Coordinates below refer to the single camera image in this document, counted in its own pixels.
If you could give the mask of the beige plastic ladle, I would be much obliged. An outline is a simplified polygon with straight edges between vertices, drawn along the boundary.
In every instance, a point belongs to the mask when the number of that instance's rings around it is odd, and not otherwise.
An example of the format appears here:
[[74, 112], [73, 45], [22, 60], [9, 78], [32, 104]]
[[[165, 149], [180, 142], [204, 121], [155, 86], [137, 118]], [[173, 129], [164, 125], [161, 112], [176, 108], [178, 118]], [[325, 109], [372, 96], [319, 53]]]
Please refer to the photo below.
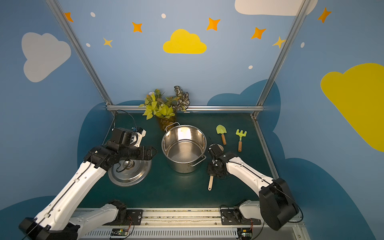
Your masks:
[[[224, 147], [221, 145], [218, 145], [220, 151], [222, 152], [224, 150]], [[210, 174], [210, 179], [209, 179], [209, 185], [208, 185], [208, 190], [211, 191], [213, 187], [213, 181], [214, 181], [214, 176]]]

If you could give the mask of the steel pot lid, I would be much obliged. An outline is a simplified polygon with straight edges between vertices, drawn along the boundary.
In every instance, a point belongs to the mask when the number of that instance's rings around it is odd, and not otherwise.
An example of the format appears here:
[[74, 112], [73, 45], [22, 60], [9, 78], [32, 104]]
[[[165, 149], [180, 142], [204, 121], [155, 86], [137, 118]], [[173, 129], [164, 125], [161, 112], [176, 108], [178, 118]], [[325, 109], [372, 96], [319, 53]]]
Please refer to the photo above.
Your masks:
[[108, 176], [112, 183], [120, 187], [130, 187], [140, 183], [150, 172], [152, 161], [119, 161], [113, 165]]

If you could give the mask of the stainless steel stock pot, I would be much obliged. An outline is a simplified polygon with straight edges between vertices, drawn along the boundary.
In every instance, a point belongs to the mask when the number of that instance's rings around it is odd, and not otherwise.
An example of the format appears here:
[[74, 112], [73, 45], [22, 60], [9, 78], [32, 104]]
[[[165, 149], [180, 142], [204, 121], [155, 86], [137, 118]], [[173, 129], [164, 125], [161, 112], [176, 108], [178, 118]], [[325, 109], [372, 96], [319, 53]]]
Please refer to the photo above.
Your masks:
[[180, 173], [189, 174], [200, 167], [207, 158], [207, 138], [197, 127], [181, 125], [178, 122], [165, 128], [162, 151], [170, 167]]

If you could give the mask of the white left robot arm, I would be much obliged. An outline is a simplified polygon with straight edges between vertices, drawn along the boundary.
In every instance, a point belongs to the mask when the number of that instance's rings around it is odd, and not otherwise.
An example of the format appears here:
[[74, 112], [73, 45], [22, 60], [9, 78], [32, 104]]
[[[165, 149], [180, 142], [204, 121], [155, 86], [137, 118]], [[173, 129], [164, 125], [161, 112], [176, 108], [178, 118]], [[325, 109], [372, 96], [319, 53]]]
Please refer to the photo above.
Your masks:
[[115, 164], [121, 160], [150, 161], [157, 152], [152, 146], [94, 147], [60, 193], [34, 218], [22, 220], [19, 229], [31, 240], [78, 240], [104, 224], [126, 223], [129, 218], [127, 206], [117, 200], [82, 217], [75, 218], [73, 213]]

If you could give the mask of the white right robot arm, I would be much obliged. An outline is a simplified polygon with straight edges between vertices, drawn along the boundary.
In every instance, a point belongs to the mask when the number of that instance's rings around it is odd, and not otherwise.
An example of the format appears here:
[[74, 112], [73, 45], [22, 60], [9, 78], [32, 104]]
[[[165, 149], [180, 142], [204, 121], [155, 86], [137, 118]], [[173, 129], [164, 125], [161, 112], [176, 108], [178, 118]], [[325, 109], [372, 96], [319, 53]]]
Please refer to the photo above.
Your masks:
[[273, 179], [255, 170], [232, 152], [224, 152], [218, 144], [208, 148], [212, 162], [207, 172], [218, 178], [233, 175], [252, 189], [259, 197], [259, 203], [245, 201], [238, 206], [246, 219], [264, 221], [271, 229], [278, 231], [301, 212], [285, 180]]

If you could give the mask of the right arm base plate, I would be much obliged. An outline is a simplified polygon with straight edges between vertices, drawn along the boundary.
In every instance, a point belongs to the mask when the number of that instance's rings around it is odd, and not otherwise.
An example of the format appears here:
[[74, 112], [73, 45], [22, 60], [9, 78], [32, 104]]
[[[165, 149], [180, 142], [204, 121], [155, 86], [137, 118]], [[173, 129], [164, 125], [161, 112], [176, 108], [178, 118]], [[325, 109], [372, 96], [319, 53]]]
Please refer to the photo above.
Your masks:
[[219, 210], [221, 215], [222, 225], [262, 225], [262, 221], [259, 219], [246, 219], [239, 210], [223, 208]]

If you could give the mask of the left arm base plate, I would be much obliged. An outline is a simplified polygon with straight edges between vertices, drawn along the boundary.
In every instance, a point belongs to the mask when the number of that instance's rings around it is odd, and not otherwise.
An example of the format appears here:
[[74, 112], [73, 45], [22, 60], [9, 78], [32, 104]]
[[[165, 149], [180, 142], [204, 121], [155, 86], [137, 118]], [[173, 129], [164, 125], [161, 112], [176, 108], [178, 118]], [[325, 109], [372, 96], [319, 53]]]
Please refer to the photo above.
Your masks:
[[104, 226], [140, 226], [143, 216], [143, 210], [141, 209], [126, 209], [119, 211], [116, 219], [110, 223], [104, 224]]

